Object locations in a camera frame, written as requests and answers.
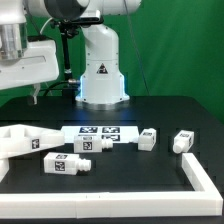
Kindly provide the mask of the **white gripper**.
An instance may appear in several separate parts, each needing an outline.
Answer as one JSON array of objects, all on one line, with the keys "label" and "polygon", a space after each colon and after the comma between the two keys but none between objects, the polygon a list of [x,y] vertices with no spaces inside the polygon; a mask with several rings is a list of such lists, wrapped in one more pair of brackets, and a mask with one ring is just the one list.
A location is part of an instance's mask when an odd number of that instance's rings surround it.
[{"label": "white gripper", "polygon": [[32,104],[37,104],[40,83],[56,80],[58,76],[56,44],[53,40],[29,42],[22,58],[0,60],[0,90],[34,84]]}]

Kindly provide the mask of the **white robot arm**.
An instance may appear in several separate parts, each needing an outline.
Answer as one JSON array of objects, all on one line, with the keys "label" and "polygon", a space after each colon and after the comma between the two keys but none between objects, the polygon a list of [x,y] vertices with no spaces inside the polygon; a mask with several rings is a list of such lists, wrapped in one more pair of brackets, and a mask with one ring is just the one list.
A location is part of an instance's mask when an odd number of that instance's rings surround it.
[{"label": "white robot arm", "polygon": [[53,81],[59,76],[56,44],[30,42],[26,17],[56,19],[62,30],[80,28],[85,37],[86,69],[80,78],[80,105],[107,110],[126,102],[119,71],[119,39],[103,24],[105,15],[128,15],[141,0],[0,0],[0,90]]}]

